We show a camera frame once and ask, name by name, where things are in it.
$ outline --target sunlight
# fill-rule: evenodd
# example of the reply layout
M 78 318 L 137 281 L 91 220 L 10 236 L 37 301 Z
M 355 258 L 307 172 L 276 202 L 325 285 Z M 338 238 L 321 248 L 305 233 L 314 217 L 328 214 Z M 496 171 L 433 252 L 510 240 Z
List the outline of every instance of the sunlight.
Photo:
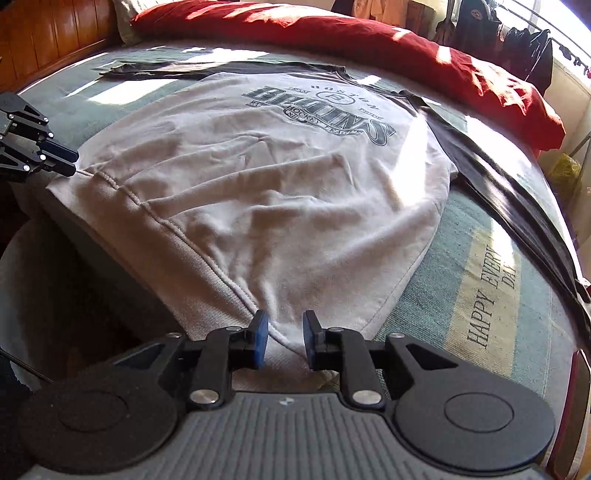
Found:
M 76 63 L 73 63 L 72 65 L 68 65 L 66 68 L 71 69 L 72 67 L 77 67 L 78 65 L 82 65 L 83 63 L 86 63 L 87 61 L 91 61 L 91 60 L 97 59 L 99 57 L 103 57 L 105 55 L 108 55 L 109 53 L 110 52 L 108 52 L 108 51 L 104 51 L 103 53 L 99 53 L 98 55 L 93 55 L 92 57 L 88 57 L 87 59 L 77 61 Z
M 191 47 L 191 48 L 185 48 L 183 50 L 183 53 L 190 53 L 192 51 L 201 51 L 201 50 L 205 50 L 205 47 Z
M 172 82 L 176 79 L 127 80 L 89 100 L 103 105 L 127 105 Z
M 477 118 L 467 116 L 467 135 L 473 139 L 503 170 L 514 178 L 528 176 L 529 158 L 513 142 L 487 127 Z
M 97 59 L 98 57 L 102 57 L 103 55 L 107 55 L 108 53 L 109 53 L 108 51 L 105 51 L 103 53 L 99 53 L 98 55 L 94 55 L 94 56 L 89 57 L 87 59 L 84 59 L 84 60 L 78 61 L 76 63 L 73 63 L 72 65 L 68 65 L 67 67 L 63 67 L 62 69 L 58 70 L 57 72 L 53 72 L 51 75 L 48 75 L 47 77 L 43 77 L 42 79 L 39 79 L 36 82 L 33 82 L 28 87 L 24 88 L 23 90 L 20 90 L 18 92 L 18 94 L 21 95 L 21 94 L 25 93 L 26 91 L 32 89 L 34 86 L 39 85 L 41 82 L 45 82 L 46 80 L 50 79 L 51 77 L 53 77 L 54 75 L 57 75 L 60 72 L 63 72 L 64 70 L 67 70 L 67 69 L 72 68 L 72 67 L 76 67 L 78 65 L 82 65 L 83 63 L 85 63 L 87 61 Z
M 288 26 L 305 17 L 342 17 L 344 15 L 324 10 L 323 8 L 310 7 L 307 5 L 275 4 L 271 7 L 260 4 L 249 5 L 248 7 L 237 8 L 226 14 L 224 18 L 232 18 L 240 14 L 250 13 L 244 22 L 269 21 L 270 19 L 280 20 L 282 26 Z
M 400 27 L 394 27 L 392 30 L 394 30 L 396 33 L 392 36 L 392 40 L 394 41 L 398 41 L 400 40 L 403 36 L 405 36 L 407 33 L 410 33 L 410 30 L 405 30 L 403 28 Z
M 373 85 L 381 79 L 382 77 L 377 77 L 375 75 L 367 75 L 367 77 L 362 78 L 361 80 L 357 80 L 357 83 L 360 83 L 361 85 Z
M 452 51 L 450 48 L 439 45 L 436 60 L 442 65 L 449 65 L 452 62 Z
M 96 82 L 98 82 L 98 80 L 93 80 L 92 82 L 85 83 L 81 87 L 74 90 L 72 93 L 68 93 L 66 95 L 66 98 L 73 97 L 74 95 L 80 93 L 82 90 L 86 90 L 88 87 L 92 87 Z
M 404 206 L 412 206 L 425 196 L 427 163 L 427 132 L 425 119 L 413 120 L 394 169 L 390 183 Z
M 269 55 L 266 51 L 256 50 L 230 50 L 229 48 L 214 48 L 213 52 L 204 55 L 195 55 L 184 62 L 199 63 L 227 63 L 229 61 L 244 61 L 257 59 Z
M 504 267 L 515 268 L 515 258 L 513 255 L 513 244 L 511 237 L 505 229 L 491 218 L 491 240 L 490 247 L 502 259 Z

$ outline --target seam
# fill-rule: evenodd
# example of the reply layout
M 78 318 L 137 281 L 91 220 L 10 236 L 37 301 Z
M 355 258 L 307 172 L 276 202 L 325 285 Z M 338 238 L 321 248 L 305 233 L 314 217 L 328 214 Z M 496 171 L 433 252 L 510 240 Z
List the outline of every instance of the seam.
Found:
M 546 398 L 546 388 L 548 387 L 548 377 L 550 375 L 550 356 L 552 354 L 552 286 L 548 286 L 550 292 L 550 299 L 548 301 L 548 351 L 546 353 L 546 372 L 544 376 L 544 386 L 542 389 L 542 396 Z
M 165 226 L 168 228 L 176 237 L 181 239 L 191 250 L 193 250 L 204 262 L 205 264 L 211 269 L 212 273 L 219 278 L 233 293 L 234 295 L 240 300 L 242 305 L 249 311 L 251 314 L 256 312 L 256 303 L 251 299 L 246 292 L 244 292 L 237 284 L 235 284 L 230 278 L 224 275 L 222 269 L 207 255 L 205 255 L 201 250 L 195 245 L 188 237 L 184 234 L 184 232 L 170 220 L 165 220 L 160 218 L 156 213 L 150 208 L 150 206 L 143 202 L 134 192 L 132 192 L 129 188 L 118 185 L 115 179 L 110 177 L 103 171 L 98 171 L 95 173 L 94 176 L 98 176 L 106 181 L 111 187 L 115 190 L 123 191 L 136 205 L 142 207 L 156 222 L 160 225 Z

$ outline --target red blanket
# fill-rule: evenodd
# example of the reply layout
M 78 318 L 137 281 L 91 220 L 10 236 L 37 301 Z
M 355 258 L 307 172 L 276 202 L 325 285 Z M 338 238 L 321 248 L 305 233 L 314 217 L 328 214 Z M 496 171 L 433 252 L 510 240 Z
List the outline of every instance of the red blanket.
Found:
M 564 128 L 530 83 L 504 69 L 373 20 L 298 5 L 183 0 L 140 13 L 143 37 L 219 38 L 323 53 L 426 85 L 496 122 L 535 150 L 560 148 Z

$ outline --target pillow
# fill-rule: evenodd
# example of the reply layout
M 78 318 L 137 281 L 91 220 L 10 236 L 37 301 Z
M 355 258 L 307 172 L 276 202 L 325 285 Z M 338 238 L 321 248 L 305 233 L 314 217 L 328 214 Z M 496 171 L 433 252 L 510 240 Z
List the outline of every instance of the pillow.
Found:
M 123 43 L 131 46 L 142 40 L 129 24 L 133 17 L 148 8 L 174 1 L 176 0 L 113 0 L 115 13 L 117 14 L 117 29 Z

